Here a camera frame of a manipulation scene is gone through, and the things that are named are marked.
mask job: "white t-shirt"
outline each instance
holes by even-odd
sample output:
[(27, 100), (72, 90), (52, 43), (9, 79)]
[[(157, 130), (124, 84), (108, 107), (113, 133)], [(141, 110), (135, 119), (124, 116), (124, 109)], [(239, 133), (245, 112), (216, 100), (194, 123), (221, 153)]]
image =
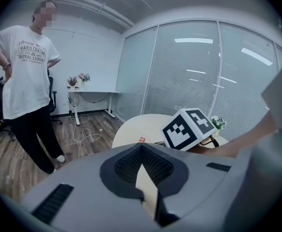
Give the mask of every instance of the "white t-shirt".
[(0, 51), (12, 66), (3, 88), (3, 117), (14, 119), (47, 106), (47, 63), (60, 60), (50, 39), (29, 27), (12, 26), (0, 31)]

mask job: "small red object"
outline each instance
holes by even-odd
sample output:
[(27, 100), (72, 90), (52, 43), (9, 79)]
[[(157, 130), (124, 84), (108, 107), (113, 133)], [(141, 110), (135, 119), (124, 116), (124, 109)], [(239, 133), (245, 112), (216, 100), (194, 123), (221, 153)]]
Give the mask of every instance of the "small red object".
[(144, 143), (145, 142), (145, 138), (144, 137), (140, 137), (139, 143)]

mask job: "speaker grille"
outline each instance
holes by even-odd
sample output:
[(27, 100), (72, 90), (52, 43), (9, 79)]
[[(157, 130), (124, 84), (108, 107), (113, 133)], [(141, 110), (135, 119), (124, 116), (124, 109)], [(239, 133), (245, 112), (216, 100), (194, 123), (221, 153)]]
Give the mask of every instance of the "speaker grille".
[(221, 170), (221, 171), (224, 171), (224, 172), (228, 172), (231, 168), (231, 166), (222, 165), (222, 164), (218, 164), (218, 163), (214, 163), (214, 162), (208, 163), (207, 167), (217, 169), (217, 170)]
[(42, 222), (49, 224), (73, 189), (74, 187), (67, 184), (58, 185), (32, 214)]

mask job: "flower pot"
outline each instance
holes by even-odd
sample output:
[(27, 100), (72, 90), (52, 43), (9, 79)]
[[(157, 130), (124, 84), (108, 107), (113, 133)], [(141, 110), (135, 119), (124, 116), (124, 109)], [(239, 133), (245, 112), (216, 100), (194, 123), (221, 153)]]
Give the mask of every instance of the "flower pot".
[(213, 136), (214, 136), (214, 137), (218, 137), (218, 136), (219, 136), (219, 133), (220, 133), (220, 130), (218, 129), (217, 131), (215, 131), (215, 132), (213, 133)]

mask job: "pink flowers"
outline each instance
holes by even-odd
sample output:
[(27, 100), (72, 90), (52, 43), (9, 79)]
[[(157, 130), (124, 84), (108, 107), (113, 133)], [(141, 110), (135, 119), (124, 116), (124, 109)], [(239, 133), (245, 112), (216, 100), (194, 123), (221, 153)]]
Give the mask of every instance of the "pink flowers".
[(87, 82), (87, 81), (90, 81), (90, 75), (87, 73), (87, 74), (84, 74), (84, 73), (80, 73), (78, 75), (79, 79), (81, 79), (83, 82)]

